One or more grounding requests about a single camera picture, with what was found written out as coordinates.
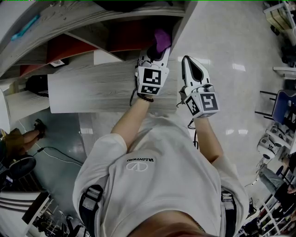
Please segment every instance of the chair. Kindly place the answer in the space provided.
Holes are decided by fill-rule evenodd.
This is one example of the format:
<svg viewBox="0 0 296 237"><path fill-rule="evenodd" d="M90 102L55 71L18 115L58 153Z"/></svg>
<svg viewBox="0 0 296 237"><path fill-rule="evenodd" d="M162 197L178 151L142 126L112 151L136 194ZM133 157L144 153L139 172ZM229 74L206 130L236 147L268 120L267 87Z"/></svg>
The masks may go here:
<svg viewBox="0 0 296 237"><path fill-rule="evenodd" d="M264 118L266 119L271 119L279 122L280 124L284 124L286 122L286 119L285 119L286 112L293 110L293 108L296 105L296 91L280 90L277 94L267 92L267 91L260 91L260 93L270 94L270 95L276 96L276 98L275 99L270 98L271 100L275 101L271 114L258 112L258 111L255 111L255 113L264 115Z"/></svg>

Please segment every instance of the black bracelet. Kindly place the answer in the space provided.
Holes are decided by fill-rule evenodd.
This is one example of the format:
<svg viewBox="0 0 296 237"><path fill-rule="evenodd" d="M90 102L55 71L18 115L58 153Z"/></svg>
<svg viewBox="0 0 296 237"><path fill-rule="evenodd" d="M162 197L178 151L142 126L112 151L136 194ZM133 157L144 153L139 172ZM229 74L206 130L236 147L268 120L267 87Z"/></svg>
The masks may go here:
<svg viewBox="0 0 296 237"><path fill-rule="evenodd" d="M144 95L142 95L140 93L137 93L137 96L139 96L139 98L141 98L143 100L146 100L148 102L151 102L151 103L154 101L154 99L147 98L147 97L145 97Z"/></svg>

